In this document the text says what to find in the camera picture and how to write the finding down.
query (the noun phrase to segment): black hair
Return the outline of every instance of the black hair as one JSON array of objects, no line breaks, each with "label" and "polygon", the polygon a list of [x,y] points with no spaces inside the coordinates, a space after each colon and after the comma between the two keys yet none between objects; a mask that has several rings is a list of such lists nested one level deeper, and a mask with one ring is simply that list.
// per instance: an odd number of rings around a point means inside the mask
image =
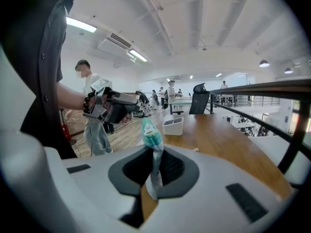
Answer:
[{"label": "black hair", "polygon": [[79,60],[76,64],[75,70],[77,70],[78,66],[80,65],[86,65],[89,69],[91,69],[91,66],[89,65],[89,62],[87,60]]}]

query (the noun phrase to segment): chair backrest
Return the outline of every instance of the chair backrest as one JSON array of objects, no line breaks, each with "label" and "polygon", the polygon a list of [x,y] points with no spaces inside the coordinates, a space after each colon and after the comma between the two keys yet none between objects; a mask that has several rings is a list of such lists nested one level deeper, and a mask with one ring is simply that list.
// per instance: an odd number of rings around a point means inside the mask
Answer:
[{"label": "chair backrest", "polygon": [[192,104],[189,111],[190,115],[201,115],[204,113],[208,99],[209,92],[204,87],[205,83],[198,84],[193,88]]}]

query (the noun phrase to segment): white plastic box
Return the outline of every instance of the white plastic box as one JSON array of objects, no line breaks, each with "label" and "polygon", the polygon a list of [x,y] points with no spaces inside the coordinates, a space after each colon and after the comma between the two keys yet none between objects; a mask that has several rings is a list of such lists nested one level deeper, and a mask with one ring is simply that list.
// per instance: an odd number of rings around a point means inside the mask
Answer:
[{"label": "white plastic box", "polygon": [[182,135],[184,127],[184,118],[179,117],[163,123],[163,133],[168,135]]}]

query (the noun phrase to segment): light blue jeans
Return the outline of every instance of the light blue jeans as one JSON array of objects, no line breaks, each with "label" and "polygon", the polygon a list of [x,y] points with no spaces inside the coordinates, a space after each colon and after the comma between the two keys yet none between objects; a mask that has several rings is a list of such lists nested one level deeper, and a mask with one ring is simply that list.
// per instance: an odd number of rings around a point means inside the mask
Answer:
[{"label": "light blue jeans", "polygon": [[112,151],[102,122],[88,120],[84,138],[93,155],[103,155]]}]

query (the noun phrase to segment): striped shirt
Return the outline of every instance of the striped shirt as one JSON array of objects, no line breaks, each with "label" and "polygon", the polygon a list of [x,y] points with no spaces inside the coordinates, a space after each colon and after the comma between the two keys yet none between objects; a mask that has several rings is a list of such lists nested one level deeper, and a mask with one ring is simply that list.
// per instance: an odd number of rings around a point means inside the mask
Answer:
[{"label": "striped shirt", "polygon": [[173,103],[176,99],[176,93],[175,93],[175,90],[174,90],[174,87],[169,87],[167,88],[167,95],[169,97],[169,104]]}]

